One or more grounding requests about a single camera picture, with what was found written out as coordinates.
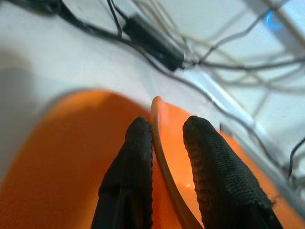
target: wire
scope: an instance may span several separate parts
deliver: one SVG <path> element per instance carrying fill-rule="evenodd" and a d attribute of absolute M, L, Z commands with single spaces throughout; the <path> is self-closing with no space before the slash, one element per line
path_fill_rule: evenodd
<path fill-rule="evenodd" d="M 296 57 L 292 60 L 288 61 L 279 61 L 275 63 L 269 63 L 269 64 L 258 64 L 258 65 L 229 65 L 229 64 L 222 64 L 222 63 L 216 63 L 216 62 L 199 62 L 198 64 L 215 68 L 215 69 L 223 69 L 223 70 L 234 70 L 234 71 L 263 71 L 263 70 L 271 70 L 275 68 L 283 68 L 289 65 L 294 65 L 296 63 L 303 63 L 305 62 L 305 56 Z"/>
<path fill-rule="evenodd" d="M 127 15 L 123 13 L 123 11 L 113 2 L 113 0 L 112 0 L 112 4 L 115 10 L 122 16 L 122 18 L 124 18 L 125 21 L 128 20 Z"/>
<path fill-rule="evenodd" d="M 157 8 L 149 5 L 146 2 L 142 2 L 138 0 L 132 0 L 132 1 L 147 18 L 150 18 L 153 22 L 155 22 L 155 24 L 160 26 L 161 29 L 166 33 L 166 35 L 168 35 L 173 41 L 175 41 L 175 43 L 185 52 L 186 57 L 189 57 L 193 61 L 199 60 L 199 58 L 195 56 L 194 50 L 191 47 L 190 42 L 183 37 L 179 39 L 179 36 L 176 36 L 176 34 L 172 33 L 172 31 L 168 29 L 168 25 L 163 22 L 164 21 L 163 16 Z M 176 26 L 173 20 L 169 19 L 169 21 L 171 25 Z"/>
<path fill-rule="evenodd" d="M 283 93 L 294 93 L 294 94 L 305 94 L 305 87 L 285 87 L 276 84 L 275 82 L 283 80 L 295 72 L 300 71 L 299 69 L 293 70 L 289 73 L 281 75 L 279 77 L 273 78 L 271 80 L 265 81 L 263 78 L 258 76 L 257 74 L 252 74 L 252 77 L 257 80 L 257 82 L 252 83 L 243 83 L 242 80 L 248 78 L 248 75 L 245 75 L 237 80 L 226 80 L 217 73 L 213 72 L 213 78 L 222 85 L 227 86 L 242 86 L 242 87 L 256 87 L 256 86 L 264 86 L 270 90 L 283 92 Z"/>
<path fill-rule="evenodd" d="M 118 36 L 122 37 L 122 28 L 119 24 L 118 18 L 116 17 L 116 13 L 115 13 L 115 11 L 113 9 L 113 6 L 112 6 L 112 5 L 114 5 L 114 2 L 113 2 L 113 0 L 107 0 L 107 2 L 108 2 L 108 5 L 109 5 L 109 8 L 110 8 L 110 11 L 112 13 L 113 19 L 115 21 L 116 28 L 118 30 Z"/>
<path fill-rule="evenodd" d="M 226 43 L 229 43 L 231 41 L 235 41 L 237 39 L 240 39 L 240 38 L 245 37 L 246 35 L 248 35 L 256 27 L 256 25 L 261 21 L 261 19 L 266 17 L 270 12 L 275 11 L 278 8 L 282 7 L 288 1 L 289 0 L 283 0 L 278 5 L 271 6 L 268 10 L 261 13 L 245 30 L 243 30 L 241 32 L 238 32 L 238 33 L 235 33 L 235 34 L 232 34 L 228 37 L 225 37 L 225 38 L 221 39 L 212 48 L 210 48 L 210 50 L 201 58 L 200 62 L 204 62 L 208 58 L 208 56 L 211 55 L 212 52 L 214 50 L 217 50 L 220 46 L 222 46 Z"/>
<path fill-rule="evenodd" d="M 122 15 L 122 17 L 126 17 L 124 15 L 123 12 L 121 12 L 119 10 L 119 8 L 116 7 L 116 5 L 114 5 L 115 9 L 118 9 L 118 12 L 120 15 Z M 93 26 L 89 23 L 83 22 L 81 20 L 79 20 L 70 10 L 69 8 L 61 1 L 61 11 L 59 13 L 59 16 L 62 17 L 65 21 L 67 21 L 68 23 L 74 25 L 75 27 L 79 28 L 80 30 L 93 35 L 93 36 L 97 36 L 100 38 L 104 38 L 104 39 L 108 39 L 110 41 L 114 41 L 114 42 L 121 42 L 123 44 L 126 44 L 132 48 L 135 47 L 142 47 L 145 48 L 146 50 L 149 50 L 150 47 L 144 47 L 142 44 L 136 42 L 136 41 L 130 41 L 128 39 L 125 39 L 123 37 L 120 37 L 118 34 L 113 34 L 105 29 L 102 28 L 98 28 L 96 26 Z"/>
<path fill-rule="evenodd" d="M 293 150 L 290 153 L 290 162 L 289 162 L 289 169 L 288 169 L 288 178 L 290 178 L 292 174 L 292 169 L 293 169 L 293 158 L 297 150 L 305 143 L 305 137 L 296 144 L 296 146 L 293 148 Z"/>

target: black cable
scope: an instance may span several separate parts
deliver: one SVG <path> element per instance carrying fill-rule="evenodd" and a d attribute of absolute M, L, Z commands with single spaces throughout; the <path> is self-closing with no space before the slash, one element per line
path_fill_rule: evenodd
<path fill-rule="evenodd" d="M 108 2 L 108 5 L 109 5 L 109 8 L 110 8 L 110 11 L 111 11 L 111 13 L 112 13 L 113 19 L 114 19 L 114 21 L 115 21 L 116 28 L 117 28 L 117 30 L 118 30 L 118 36 L 119 36 L 119 37 L 122 37 L 122 28 L 121 28 L 121 26 L 120 26 L 120 24 L 119 24 L 118 18 L 116 17 L 116 13 L 115 13 L 115 11 L 114 11 L 114 9 L 113 9 L 114 2 L 113 2 L 113 0 L 107 0 L 107 2 Z"/>
<path fill-rule="evenodd" d="M 234 71 L 263 71 L 263 70 L 270 70 L 274 68 L 282 68 L 285 66 L 293 65 L 296 63 L 304 63 L 305 62 L 305 56 L 296 57 L 292 60 L 288 61 L 279 61 L 275 63 L 270 64 L 258 64 L 258 65 L 229 65 L 229 64 L 221 64 L 221 63 L 215 63 L 215 62 L 202 62 L 200 65 L 205 67 L 212 67 L 217 69 L 223 69 L 223 70 L 234 70 Z"/>
<path fill-rule="evenodd" d="M 60 17 L 62 17 L 65 21 L 68 23 L 78 27 L 79 29 L 85 31 L 86 33 L 89 33 L 91 35 L 103 37 L 106 39 L 110 39 L 113 41 L 122 42 L 124 39 L 119 37 L 117 34 L 113 34 L 107 30 L 98 29 L 88 23 L 85 23 L 81 20 L 79 20 L 77 17 L 74 16 L 74 14 L 69 10 L 69 8 L 61 1 L 61 11 L 58 14 Z"/>
<path fill-rule="evenodd" d="M 225 37 L 223 39 L 221 39 L 219 42 L 217 42 L 213 47 L 210 48 L 210 50 L 202 57 L 200 58 L 199 63 L 202 63 L 206 60 L 206 58 L 212 54 L 213 51 L 215 51 L 216 49 L 218 49 L 220 46 L 229 43 L 231 41 L 235 41 L 239 38 L 245 37 L 246 35 L 248 35 L 252 29 L 254 29 L 256 27 L 256 25 L 260 22 L 261 19 L 263 19 L 264 17 L 266 17 L 270 12 L 277 10 L 278 8 L 282 7 L 285 3 L 287 3 L 289 0 L 283 0 L 282 2 L 280 2 L 278 5 L 276 6 L 272 6 L 270 7 L 268 10 L 264 11 L 263 13 L 261 13 L 245 30 L 232 34 L 228 37 Z"/>
<path fill-rule="evenodd" d="M 296 144 L 296 146 L 293 148 L 293 150 L 290 153 L 290 163 L 289 163 L 289 169 L 288 169 L 288 178 L 291 176 L 292 174 L 292 169 L 293 169 L 293 158 L 295 153 L 297 152 L 297 150 L 305 143 L 305 137 L 298 142 L 298 144 Z"/>
<path fill-rule="evenodd" d="M 114 1 L 112 0 L 112 4 L 113 4 L 113 7 L 115 8 L 115 10 L 121 15 L 122 18 L 126 20 L 128 20 L 128 17 L 126 14 L 123 13 L 123 11 L 114 3 Z"/>

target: white surface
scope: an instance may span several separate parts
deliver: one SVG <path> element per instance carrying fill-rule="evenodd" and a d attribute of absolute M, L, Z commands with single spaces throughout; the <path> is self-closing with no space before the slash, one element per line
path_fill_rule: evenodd
<path fill-rule="evenodd" d="M 98 0 L 65 2 L 81 18 L 116 31 L 108 10 Z M 175 0 L 174 6 L 171 0 L 163 0 L 162 3 L 181 30 L 211 42 L 242 30 L 257 17 L 246 0 Z M 255 10 L 259 8 L 263 8 L 263 5 L 255 6 Z M 43 110 L 55 98 L 72 90 L 101 88 L 117 91 L 147 109 L 152 99 L 158 95 L 195 115 L 210 118 L 212 122 L 218 119 L 218 113 L 211 109 L 202 96 L 163 77 L 135 51 L 84 34 L 59 17 L 42 17 L 10 3 L 0 2 L 0 41 L 0 55 L 10 52 L 25 60 L 26 67 L 22 64 L 17 67 L 26 68 L 32 75 L 25 78 L 29 88 L 24 93 L 22 90 L 3 90 L 10 79 L 2 79 L 0 85 L 0 118 L 5 120 L 5 125 L 0 125 L 0 133 L 1 139 L 6 139 L 1 141 L 0 177 Z M 281 59 L 304 53 L 300 45 L 293 42 L 293 38 L 289 41 L 288 47 L 283 45 L 285 41 L 277 39 L 276 33 L 261 22 L 249 36 L 227 44 L 224 48 L 241 61 L 255 63 L 265 62 L 272 55 Z M 221 59 L 214 55 L 211 60 Z M 285 71 L 288 70 L 263 72 L 263 76 L 270 78 Z M 229 72 L 221 74 L 228 79 L 240 75 Z M 203 87 L 208 85 L 209 77 L 202 71 L 186 73 L 184 77 L 196 80 Z M 19 84 L 22 88 L 19 81 L 11 83 Z M 295 84 L 302 83 L 305 83 L 304 79 Z M 304 94 L 280 94 L 260 87 L 224 88 L 246 111 L 256 115 L 256 120 L 276 138 L 288 158 L 292 146 L 305 134 Z M 21 99 L 21 102 L 16 103 L 16 98 Z M 20 108 L 20 112 L 16 119 L 11 119 L 15 113 L 14 107 Z M 23 119 L 29 124 L 24 129 L 13 124 L 14 120 L 22 122 Z"/>

